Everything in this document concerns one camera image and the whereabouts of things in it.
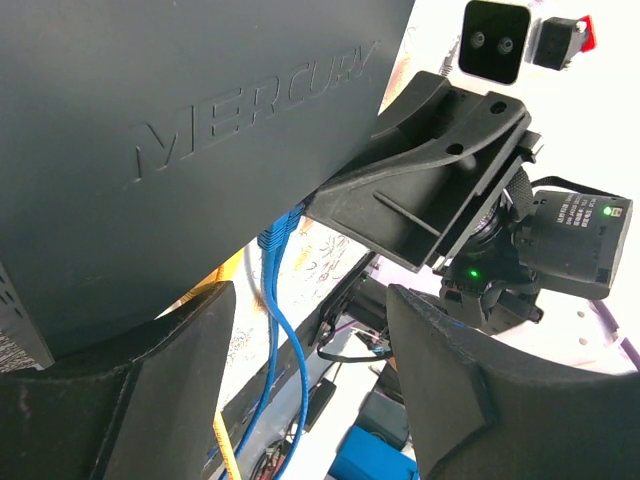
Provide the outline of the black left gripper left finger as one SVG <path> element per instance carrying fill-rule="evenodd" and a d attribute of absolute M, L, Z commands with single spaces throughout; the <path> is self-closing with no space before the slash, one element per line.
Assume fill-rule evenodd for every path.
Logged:
<path fill-rule="evenodd" d="M 1 377 L 5 479 L 199 479 L 233 326 L 221 282 L 44 370 Z"/>

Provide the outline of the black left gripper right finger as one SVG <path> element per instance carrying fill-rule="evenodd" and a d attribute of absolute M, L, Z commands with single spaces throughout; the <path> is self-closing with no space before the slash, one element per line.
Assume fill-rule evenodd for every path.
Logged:
<path fill-rule="evenodd" d="M 639 377 L 551 362 L 393 284 L 387 321 L 424 479 L 635 479 Z"/>

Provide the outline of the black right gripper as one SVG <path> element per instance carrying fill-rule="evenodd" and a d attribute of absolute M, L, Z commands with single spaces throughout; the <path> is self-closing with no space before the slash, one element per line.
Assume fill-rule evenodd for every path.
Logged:
<path fill-rule="evenodd" d="M 519 170 L 493 204 L 530 123 L 519 99 L 421 71 L 379 115 L 364 150 L 309 198 L 305 215 L 411 271 L 466 243 L 432 302 L 485 333 L 539 323 L 543 290 L 604 300 L 632 200 L 557 176 L 531 181 Z"/>

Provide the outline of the black network switch box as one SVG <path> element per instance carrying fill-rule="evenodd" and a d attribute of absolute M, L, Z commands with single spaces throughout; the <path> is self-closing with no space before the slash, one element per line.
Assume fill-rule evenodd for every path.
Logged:
<path fill-rule="evenodd" d="M 369 140 L 410 1 L 5 1 L 1 329 L 155 319 Z"/>

